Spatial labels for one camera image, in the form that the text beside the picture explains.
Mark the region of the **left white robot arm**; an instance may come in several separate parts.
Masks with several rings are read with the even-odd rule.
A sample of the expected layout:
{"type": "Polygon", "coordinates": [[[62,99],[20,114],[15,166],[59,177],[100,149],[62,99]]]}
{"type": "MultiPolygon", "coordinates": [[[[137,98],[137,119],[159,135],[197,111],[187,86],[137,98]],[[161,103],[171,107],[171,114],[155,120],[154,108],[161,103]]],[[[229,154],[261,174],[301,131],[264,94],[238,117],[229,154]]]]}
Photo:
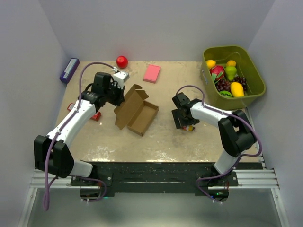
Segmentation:
{"type": "Polygon", "coordinates": [[[93,165],[76,160],[70,146],[76,135],[106,103],[119,106],[124,101],[125,82],[129,74],[118,71],[113,75],[98,72],[93,83],[82,91],[68,115],[47,135],[38,135],[34,140],[35,168],[60,178],[81,176],[86,185],[98,181],[93,165]]]}

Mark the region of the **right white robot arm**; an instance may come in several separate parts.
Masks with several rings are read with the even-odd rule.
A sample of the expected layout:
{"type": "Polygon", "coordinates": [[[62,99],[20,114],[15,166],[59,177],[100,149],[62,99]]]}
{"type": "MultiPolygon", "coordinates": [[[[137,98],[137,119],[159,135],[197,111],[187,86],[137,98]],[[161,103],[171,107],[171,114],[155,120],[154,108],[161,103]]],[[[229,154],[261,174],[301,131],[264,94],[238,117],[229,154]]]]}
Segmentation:
{"type": "Polygon", "coordinates": [[[172,110],[177,129],[193,126],[200,121],[218,128],[223,152],[214,164],[212,183],[221,186],[228,180],[228,173],[234,169],[241,156],[254,143],[257,137],[242,110],[224,111],[203,103],[199,99],[190,100],[184,93],[176,94],[172,101],[176,109],[172,110]]]}

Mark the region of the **brown cardboard box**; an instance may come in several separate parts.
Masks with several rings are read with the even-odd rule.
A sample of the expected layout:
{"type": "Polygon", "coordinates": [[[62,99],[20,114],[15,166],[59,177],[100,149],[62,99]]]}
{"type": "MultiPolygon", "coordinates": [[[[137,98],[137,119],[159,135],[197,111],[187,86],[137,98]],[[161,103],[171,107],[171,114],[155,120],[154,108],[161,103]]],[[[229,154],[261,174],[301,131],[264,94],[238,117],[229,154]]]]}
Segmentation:
{"type": "Polygon", "coordinates": [[[143,136],[156,117],[159,107],[147,101],[149,95],[143,88],[134,84],[125,95],[125,101],[114,109],[115,125],[122,130],[143,136]]]}

